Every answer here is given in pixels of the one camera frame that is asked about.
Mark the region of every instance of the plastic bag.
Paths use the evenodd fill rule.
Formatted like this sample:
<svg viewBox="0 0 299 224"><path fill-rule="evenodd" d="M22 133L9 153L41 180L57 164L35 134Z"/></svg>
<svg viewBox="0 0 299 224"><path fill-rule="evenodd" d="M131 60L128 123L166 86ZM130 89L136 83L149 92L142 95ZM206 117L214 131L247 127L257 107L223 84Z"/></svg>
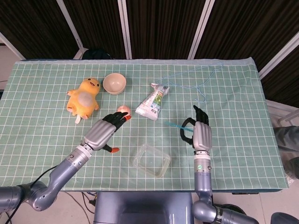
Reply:
<svg viewBox="0 0 299 224"><path fill-rule="evenodd" d="M162 97L168 93L169 87L152 83L154 92L150 94L136 109L136 113L151 120L157 120L161 110Z"/></svg>

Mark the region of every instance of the beige ceramic bowl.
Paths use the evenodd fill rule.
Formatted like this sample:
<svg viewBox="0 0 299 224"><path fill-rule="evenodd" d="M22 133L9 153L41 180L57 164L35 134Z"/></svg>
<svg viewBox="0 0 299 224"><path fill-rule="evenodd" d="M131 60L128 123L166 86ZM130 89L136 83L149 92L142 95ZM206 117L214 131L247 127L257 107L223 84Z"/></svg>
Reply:
<svg viewBox="0 0 299 224"><path fill-rule="evenodd" d="M110 94L117 95L126 87L126 78L120 73L111 73L104 78L103 87Z"/></svg>

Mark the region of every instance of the transparent food container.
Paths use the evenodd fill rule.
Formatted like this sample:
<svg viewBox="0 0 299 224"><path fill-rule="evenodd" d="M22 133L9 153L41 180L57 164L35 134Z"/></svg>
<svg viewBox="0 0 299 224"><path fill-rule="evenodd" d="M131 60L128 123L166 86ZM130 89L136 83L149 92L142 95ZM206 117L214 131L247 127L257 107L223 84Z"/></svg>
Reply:
<svg viewBox="0 0 299 224"><path fill-rule="evenodd" d="M133 166L156 178L161 178L170 164L170 156L161 150L148 145L138 148Z"/></svg>

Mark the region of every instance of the robotic arm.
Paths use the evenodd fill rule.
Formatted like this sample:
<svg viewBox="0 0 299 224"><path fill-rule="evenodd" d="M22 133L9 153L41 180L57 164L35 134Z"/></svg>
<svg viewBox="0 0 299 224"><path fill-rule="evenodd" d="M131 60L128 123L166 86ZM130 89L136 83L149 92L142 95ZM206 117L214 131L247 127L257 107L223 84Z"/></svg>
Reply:
<svg viewBox="0 0 299 224"><path fill-rule="evenodd" d="M36 211L49 208L61 188L83 167L93 151L100 149L111 153L119 151L118 148L108 146L107 142L131 118L131 116L126 115L127 112L116 112L96 122L83 138L81 144L50 173L48 186L41 181L35 181L15 187L0 188L0 212L16 209L22 202L30 204Z"/></svg>
<svg viewBox="0 0 299 224"><path fill-rule="evenodd" d="M185 127L191 123L193 128L192 139L185 136L184 130L180 129L182 140L194 148L194 182L195 192L199 201L192 206L192 212L196 219L213 224L258 224L249 216L219 208L213 205L211 184L211 158L209 151L212 149L212 129L209 126L208 116L196 106L196 121L188 118L182 124Z"/></svg>

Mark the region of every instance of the yellow plush toy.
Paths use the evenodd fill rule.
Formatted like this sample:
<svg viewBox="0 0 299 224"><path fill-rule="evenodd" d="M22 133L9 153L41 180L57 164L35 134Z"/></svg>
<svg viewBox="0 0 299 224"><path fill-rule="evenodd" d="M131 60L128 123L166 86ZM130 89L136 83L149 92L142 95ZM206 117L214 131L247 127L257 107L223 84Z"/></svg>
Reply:
<svg viewBox="0 0 299 224"><path fill-rule="evenodd" d="M84 79L77 90L67 92L71 98L66 106L67 111L73 116L77 115L75 121L78 124L83 119L88 119L94 110L99 109L99 105L95 100L96 95L100 91L100 84L95 78Z"/></svg>

